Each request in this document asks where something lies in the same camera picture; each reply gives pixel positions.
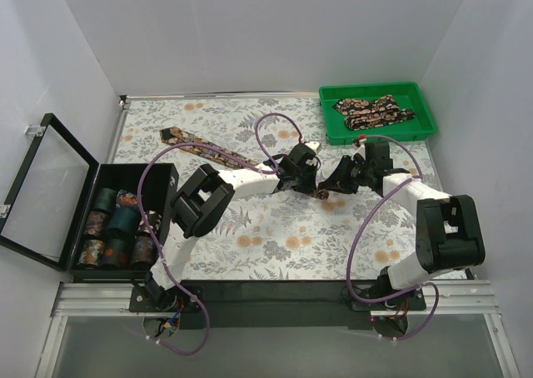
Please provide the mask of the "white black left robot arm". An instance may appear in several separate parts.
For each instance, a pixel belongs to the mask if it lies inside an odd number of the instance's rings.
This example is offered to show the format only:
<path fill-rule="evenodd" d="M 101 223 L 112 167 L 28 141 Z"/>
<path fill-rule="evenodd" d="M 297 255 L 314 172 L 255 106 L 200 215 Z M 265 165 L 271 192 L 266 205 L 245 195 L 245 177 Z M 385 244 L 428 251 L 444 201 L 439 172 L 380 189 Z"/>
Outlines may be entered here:
<path fill-rule="evenodd" d="M 320 142 L 295 145 L 286 155 L 254 167 L 218 171 L 204 164 L 189 177 L 170 201 L 172 224 L 179 227 L 177 239 L 159 245 L 159 257 L 145 278 L 150 303 L 159 311 L 169 311 L 177 301 L 176 286 L 182 280 L 187 259 L 198 240 L 213 231 L 231 201 L 249 196 L 297 191 L 317 194 L 316 159 Z"/>

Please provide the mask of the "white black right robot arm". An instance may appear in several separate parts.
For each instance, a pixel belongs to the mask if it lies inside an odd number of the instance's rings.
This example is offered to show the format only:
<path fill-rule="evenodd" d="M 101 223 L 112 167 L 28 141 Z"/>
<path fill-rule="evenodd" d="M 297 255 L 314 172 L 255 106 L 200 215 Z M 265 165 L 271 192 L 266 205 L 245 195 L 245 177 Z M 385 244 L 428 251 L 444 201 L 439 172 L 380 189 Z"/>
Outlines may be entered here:
<path fill-rule="evenodd" d="M 365 225 L 387 201 L 413 216 L 415 250 L 408 257 L 387 267 L 363 295 L 354 291 L 350 278 L 346 279 L 351 297 L 360 303 L 380 303 L 391 310 L 433 278 L 479 266 L 486 258 L 473 198 L 437 191 L 423 182 L 421 171 L 411 174 L 396 168 L 390 154 L 392 143 L 394 139 L 381 135 L 359 137 L 355 154 L 344 156 L 318 186 L 342 194 L 355 194 L 361 187 L 375 192 L 380 200 L 363 221 Z"/>

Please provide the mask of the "cat print brown tie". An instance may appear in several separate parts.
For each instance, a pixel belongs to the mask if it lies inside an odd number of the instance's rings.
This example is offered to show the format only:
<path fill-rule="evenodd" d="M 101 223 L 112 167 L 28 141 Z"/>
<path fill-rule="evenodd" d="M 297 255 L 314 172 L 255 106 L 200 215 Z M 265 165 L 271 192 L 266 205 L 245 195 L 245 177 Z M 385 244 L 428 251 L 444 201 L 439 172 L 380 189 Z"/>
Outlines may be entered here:
<path fill-rule="evenodd" d="M 230 169 L 242 169 L 240 162 L 247 165 L 259 167 L 260 162 L 254 161 L 243 155 L 232 152 L 229 149 L 220 147 L 190 132 L 183 131 L 177 127 L 164 128 L 160 131 L 163 143 L 169 146 L 183 143 L 197 143 L 197 146 L 184 146 L 182 150 L 207 159 L 216 164 L 229 167 Z M 306 164 L 300 171 L 292 170 L 285 162 L 286 154 L 277 154 L 273 159 L 281 163 L 279 173 L 281 174 L 280 184 L 276 191 L 293 190 L 319 200 L 326 200 L 329 197 L 328 190 L 320 190 L 316 185 L 316 173 L 320 162 L 318 157 L 314 157 L 316 164 Z"/>

